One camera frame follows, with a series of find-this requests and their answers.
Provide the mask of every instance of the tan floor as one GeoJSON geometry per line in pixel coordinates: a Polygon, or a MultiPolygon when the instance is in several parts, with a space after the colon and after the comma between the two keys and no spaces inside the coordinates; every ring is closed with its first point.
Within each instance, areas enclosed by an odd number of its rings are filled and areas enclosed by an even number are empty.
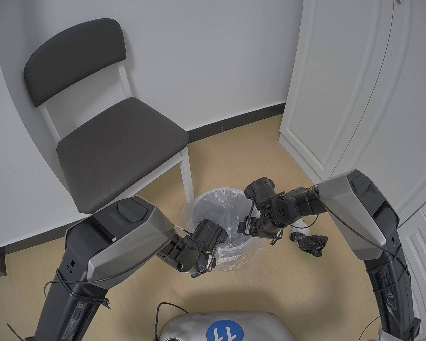
{"type": "MultiPolygon", "coordinates": [[[[279,191],[309,187],[310,179],[278,143],[281,116],[255,122],[189,145],[195,195],[216,187],[244,189],[267,176],[279,191]]],[[[140,192],[173,221],[184,204],[179,167],[140,192]]],[[[297,340],[357,341],[378,316],[368,276],[328,215],[311,228],[328,236],[323,257],[300,251],[288,239],[265,247],[249,268],[212,272],[197,279],[156,257],[107,294],[111,310],[100,307],[85,340],[153,339],[155,309],[169,301],[190,312],[262,310],[278,315],[297,340]]],[[[64,239],[6,256],[8,276],[0,278],[0,339],[16,341],[9,322],[21,336],[33,335],[41,312],[43,286],[61,261],[64,239]]],[[[176,315],[163,307],[159,326],[176,315]]],[[[362,340],[377,338],[379,321],[362,340]]]]}

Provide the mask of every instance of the black baseboard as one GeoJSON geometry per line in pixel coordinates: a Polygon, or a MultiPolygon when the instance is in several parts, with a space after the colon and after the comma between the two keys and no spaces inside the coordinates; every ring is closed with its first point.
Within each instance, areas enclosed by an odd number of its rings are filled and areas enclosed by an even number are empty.
{"type": "Polygon", "coordinates": [[[0,248],[0,277],[6,276],[6,259],[4,255],[4,247],[2,247],[0,248]]]}
{"type": "Polygon", "coordinates": [[[26,238],[23,240],[19,240],[12,244],[8,244],[4,247],[4,254],[9,254],[12,252],[20,251],[23,249],[31,248],[36,245],[40,245],[46,242],[50,242],[51,240],[59,239],[65,236],[65,231],[69,227],[73,226],[76,223],[69,223],[61,227],[54,228],[53,230],[46,231],[30,238],[26,238]]]}
{"type": "Polygon", "coordinates": [[[230,117],[225,120],[207,124],[200,128],[189,131],[189,143],[195,142],[206,137],[222,133],[224,131],[240,127],[245,124],[263,120],[264,118],[280,115],[284,112],[285,103],[273,105],[263,109],[251,111],[249,113],[230,117]]]}
{"type": "MultiPolygon", "coordinates": [[[[238,115],[235,117],[227,118],[225,120],[221,120],[218,122],[214,122],[211,124],[207,124],[203,127],[192,129],[189,131],[189,142],[195,142],[206,137],[216,135],[222,133],[224,131],[240,127],[245,124],[249,124],[252,122],[263,120],[264,118],[272,117],[275,115],[280,115],[284,112],[285,103],[273,105],[271,107],[266,107],[263,109],[251,111],[249,113],[245,113],[242,115],[238,115]]],[[[14,242],[12,244],[4,246],[4,248],[0,248],[0,276],[2,275],[2,270],[4,269],[4,274],[6,274],[6,265],[2,263],[2,259],[4,262],[4,255],[12,252],[20,251],[23,249],[27,249],[36,245],[40,245],[46,242],[50,242],[51,240],[55,240],[65,236],[65,231],[76,222],[54,228],[53,230],[37,234],[33,237],[26,238],[20,240],[18,242],[14,242]]]]}

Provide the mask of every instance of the logo on robot arm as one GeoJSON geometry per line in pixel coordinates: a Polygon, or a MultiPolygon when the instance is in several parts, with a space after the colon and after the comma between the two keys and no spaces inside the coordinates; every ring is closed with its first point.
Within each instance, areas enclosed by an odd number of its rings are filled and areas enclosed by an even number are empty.
{"type": "Polygon", "coordinates": [[[211,324],[206,333],[207,341],[242,341],[244,331],[231,320],[220,320],[211,324]]]}

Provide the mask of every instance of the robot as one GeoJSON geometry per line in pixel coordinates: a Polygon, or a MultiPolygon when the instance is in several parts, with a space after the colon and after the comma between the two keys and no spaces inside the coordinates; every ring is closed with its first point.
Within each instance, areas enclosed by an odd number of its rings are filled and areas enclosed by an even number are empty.
{"type": "MultiPolygon", "coordinates": [[[[379,340],[414,340],[420,320],[413,315],[399,217],[367,176],[352,170],[278,194],[272,180],[260,178],[247,186],[245,195],[260,217],[250,212],[238,232],[271,239],[271,245],[301,217],[328,212],[366,266],[380,312],[379,340]]],[[[25,341],[82,340],[99,306],[109,307],[108,289],[150,258],[157,255],[195,278],[215,266],[216,249],[226,239],[227,232],[207,219],[181,237],[157,207],[140,197],[110,204],[67,230],[65,253],[49,282],[37,330],[25,341]]],[[[279,318],[266,312],[180,315],[166,324],[159,340],[296,341],[279,318]]]]}

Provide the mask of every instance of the gray chair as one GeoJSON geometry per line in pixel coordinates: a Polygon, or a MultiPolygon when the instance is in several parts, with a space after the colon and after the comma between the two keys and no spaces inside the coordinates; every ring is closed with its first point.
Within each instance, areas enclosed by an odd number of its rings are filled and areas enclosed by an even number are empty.
{"type": "Polygon", "coordinates": [[[92,214],[114,199],[137,193],[180,164],[187,202],[194,198],[188,158],[189,134],[132,97],[123,60],[119,23],[96,19],[50,38],[29,58],[24,79],[35,107],[55,138],[68,190],[82,213],[92,214]],[[45,102],[79,80],[117,63],[126,98],[59,136],[45,102]]]}

